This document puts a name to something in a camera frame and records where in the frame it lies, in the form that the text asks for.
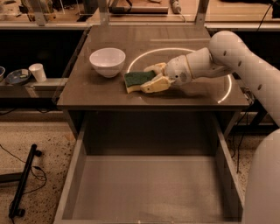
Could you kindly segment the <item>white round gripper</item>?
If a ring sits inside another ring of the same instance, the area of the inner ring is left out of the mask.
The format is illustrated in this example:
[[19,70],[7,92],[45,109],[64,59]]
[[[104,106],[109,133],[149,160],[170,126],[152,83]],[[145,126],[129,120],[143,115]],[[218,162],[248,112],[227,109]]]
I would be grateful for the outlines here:
[[155,78],[140,86],[140,90],[146,94],[165,91],[171,84],[185,85],[193,79],[185,55],[171,59],[167,64],[161,62],[147,66],[144,71],[153,72],[156,75]]

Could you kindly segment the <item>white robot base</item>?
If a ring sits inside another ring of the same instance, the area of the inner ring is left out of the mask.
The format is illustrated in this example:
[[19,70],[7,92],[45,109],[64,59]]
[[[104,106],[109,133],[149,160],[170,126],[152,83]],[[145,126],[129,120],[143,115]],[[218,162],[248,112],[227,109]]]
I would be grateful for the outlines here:
[[280,224],[280,130],[255,151],[248,174],[241,224]]

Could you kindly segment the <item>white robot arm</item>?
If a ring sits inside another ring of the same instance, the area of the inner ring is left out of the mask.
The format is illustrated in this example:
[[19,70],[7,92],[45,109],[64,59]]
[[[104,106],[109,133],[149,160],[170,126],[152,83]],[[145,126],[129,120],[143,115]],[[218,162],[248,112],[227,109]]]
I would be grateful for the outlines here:
[[153,71],[156,77],[140,86],[144,93],[161,92],[200,77],[215,78],[236,72],[280,126],[280,71],[252,53],[231,31],[219,31],[207,47],[145,70]]

